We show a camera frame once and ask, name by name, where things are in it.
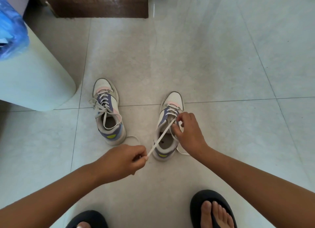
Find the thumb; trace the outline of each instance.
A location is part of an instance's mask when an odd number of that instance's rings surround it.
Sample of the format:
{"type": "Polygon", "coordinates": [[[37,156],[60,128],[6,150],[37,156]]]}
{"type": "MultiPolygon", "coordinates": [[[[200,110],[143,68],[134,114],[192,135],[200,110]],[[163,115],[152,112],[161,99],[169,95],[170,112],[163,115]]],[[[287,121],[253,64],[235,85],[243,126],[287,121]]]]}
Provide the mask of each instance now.
{"type": "Polygon", "coordinates": [[[172,125],[172,131],[175,133],[175,136],[180,138],[182,136],[182,131],[180,130],[179,126],[177,124],[172,125]]]}
{"type": "Polygon", "coordinates": [[[134,169],[134,171],[137,171],[141,168],[144,167],[144,165],[146,164],[148,160],[147,156],[141,157],[140,159],[136,160],[135,162],[132,163],[132,167],[134,169]]]}

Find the person's right arm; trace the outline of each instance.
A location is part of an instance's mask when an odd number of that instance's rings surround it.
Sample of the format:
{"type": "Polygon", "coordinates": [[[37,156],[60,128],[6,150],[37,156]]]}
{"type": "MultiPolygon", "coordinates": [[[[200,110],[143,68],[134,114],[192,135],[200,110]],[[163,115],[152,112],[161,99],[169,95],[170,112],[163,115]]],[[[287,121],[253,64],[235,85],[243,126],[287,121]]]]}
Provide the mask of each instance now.
{"type": "Polygon", "coordinates": [[[226,156],[207,145],[195,115],[180,114],[172,130],[182,147],[212,170],[277,228],[315,227],[315,193],[226,156]]]}

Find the brown wooden cabinet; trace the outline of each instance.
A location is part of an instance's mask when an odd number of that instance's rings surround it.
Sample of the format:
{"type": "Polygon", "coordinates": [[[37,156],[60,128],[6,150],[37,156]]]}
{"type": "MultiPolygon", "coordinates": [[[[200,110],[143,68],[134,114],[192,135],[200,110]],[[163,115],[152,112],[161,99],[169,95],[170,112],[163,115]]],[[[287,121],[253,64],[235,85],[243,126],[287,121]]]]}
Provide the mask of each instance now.
{"type": "Polygon", "coordinates": [[[47,0],[59,17],[148,18],[148,0],[47,0]]]}

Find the black flip-flop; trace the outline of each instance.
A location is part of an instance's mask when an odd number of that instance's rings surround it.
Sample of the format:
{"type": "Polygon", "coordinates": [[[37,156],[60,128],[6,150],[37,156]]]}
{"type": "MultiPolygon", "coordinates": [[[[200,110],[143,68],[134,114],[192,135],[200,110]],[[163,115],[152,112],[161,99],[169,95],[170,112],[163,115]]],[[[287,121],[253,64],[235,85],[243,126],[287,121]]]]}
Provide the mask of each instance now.
{"type": "MultiPolygon", "coordinates": [[[[191,199],[190,202],[190,217],[192,226],[194,228],[201,228],[200,227],[200,220],[201,220],[201,205],[204,201],[218,202],[223,208],[225,208],[226,212],[233,218],[234,228],[237,228],[236,221],[233,215],[233,212],[227,203],[227,201],[221,196],[219,193],[212,191],[212,190],[202,190],[197,192],[191,199]]],[[[213,228],[220,228],[218,223],[215,220],[213,213],[211,212],[212,218],[212,226],[213,228]]]]}
{"type": "Polygon", "coordinates": [[[65,228],[77,228],[80,222],[87,222],[91,228],[108,228],[106,220],[101,213],[97,211],[84,211],[75,216],[65,228]]]}

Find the person's left hand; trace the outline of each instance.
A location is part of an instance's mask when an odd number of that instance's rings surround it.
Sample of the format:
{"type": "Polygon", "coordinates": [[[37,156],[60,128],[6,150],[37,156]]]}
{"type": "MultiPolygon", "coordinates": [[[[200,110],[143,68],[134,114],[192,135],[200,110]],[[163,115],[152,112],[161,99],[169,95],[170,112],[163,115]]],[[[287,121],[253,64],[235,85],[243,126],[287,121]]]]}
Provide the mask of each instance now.
{"type": "Polygon", "coordinates": [[[100,184],[118,181],[144,167],[148,160],[145,146],[121,144],[91,163],[100,184]]]}

